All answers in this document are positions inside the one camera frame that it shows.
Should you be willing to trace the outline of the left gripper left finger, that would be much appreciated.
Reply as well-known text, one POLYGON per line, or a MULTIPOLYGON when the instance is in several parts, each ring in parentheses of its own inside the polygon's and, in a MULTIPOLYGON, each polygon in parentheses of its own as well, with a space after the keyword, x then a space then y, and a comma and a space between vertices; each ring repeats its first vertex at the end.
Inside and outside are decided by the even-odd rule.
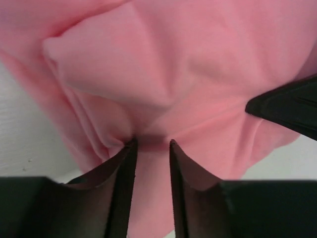
POLYGON ((137 151, 133 139, 68 183, 47 177, 1 177, 1 237, 126 237, 137 151))

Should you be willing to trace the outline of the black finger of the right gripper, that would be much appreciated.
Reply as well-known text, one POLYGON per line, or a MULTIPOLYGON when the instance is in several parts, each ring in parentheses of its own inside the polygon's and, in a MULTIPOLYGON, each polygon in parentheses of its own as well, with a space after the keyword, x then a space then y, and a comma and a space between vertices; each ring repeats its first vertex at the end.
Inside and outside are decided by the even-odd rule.
POLYGON ((245 112, 317 139, 317 75, 311 75, 248 101, 245 112))

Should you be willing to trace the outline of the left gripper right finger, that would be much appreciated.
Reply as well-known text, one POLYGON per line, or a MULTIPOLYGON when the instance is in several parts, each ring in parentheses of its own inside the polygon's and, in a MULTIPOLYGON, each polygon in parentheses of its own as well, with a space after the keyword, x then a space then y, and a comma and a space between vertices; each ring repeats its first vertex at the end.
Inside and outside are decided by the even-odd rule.
POLYGON ((172 140, 169 162, 178 238, 314 238, 314 180, 222 180, 172 140))

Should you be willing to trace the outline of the pink t shirt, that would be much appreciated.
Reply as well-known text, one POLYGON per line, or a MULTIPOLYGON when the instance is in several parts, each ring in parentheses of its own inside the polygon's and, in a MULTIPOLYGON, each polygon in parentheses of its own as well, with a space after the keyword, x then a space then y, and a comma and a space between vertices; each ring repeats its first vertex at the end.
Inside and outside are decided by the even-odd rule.
POLYGON ((84 171, 137 137, 128 235, 173 228, 169 142, 239 179, 298 133, 245 113, 317 71, 314 0, 3 0, 0 58, 84 171))

